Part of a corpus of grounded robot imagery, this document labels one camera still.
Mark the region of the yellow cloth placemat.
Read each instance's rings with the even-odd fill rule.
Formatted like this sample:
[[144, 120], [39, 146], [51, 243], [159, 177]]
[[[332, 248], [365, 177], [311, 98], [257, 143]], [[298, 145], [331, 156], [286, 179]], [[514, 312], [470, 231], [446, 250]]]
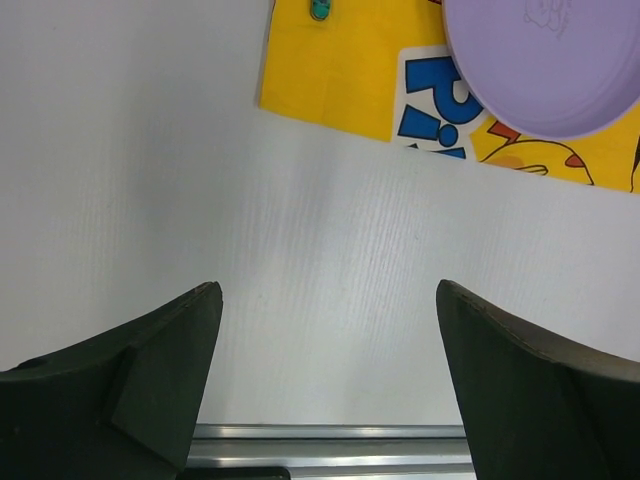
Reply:
[[635, 193], [639, 113], [577, 140], [540, 140], [483, 110], [447, 50], [437, 1], [272, 7], [262, 109], [405, 147]]

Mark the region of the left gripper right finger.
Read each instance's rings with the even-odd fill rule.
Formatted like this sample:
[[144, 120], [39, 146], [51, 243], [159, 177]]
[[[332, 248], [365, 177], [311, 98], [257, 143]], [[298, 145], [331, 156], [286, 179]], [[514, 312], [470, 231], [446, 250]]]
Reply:
[[636, 479], [639, 365], [443, 280], [436, 308], [479, 479]]

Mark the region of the purple plastic plate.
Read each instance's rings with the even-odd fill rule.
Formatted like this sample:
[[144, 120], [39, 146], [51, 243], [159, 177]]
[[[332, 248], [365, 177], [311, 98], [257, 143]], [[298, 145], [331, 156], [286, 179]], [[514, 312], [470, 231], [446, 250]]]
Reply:
[[639, 102], [636, 1], [445, 1], [453, 59], [496, 119], [543, 139], [574, 139]]

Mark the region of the fork with green handle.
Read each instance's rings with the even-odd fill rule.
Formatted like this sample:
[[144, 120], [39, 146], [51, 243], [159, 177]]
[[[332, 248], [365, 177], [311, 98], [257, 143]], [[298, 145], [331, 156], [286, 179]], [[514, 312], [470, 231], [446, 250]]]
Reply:
[[325, 21], [328, 19], [332, 8], [331, 0], [311, 0], [310, 15], [316, 21]]

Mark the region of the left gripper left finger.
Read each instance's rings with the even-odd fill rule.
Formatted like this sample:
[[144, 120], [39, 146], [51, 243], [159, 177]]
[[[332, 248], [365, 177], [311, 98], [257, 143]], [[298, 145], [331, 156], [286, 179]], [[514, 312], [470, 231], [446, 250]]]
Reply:
[[4, 479], [174, 479], [186, 467], [223, 294], [205, 282], [1, 374]]

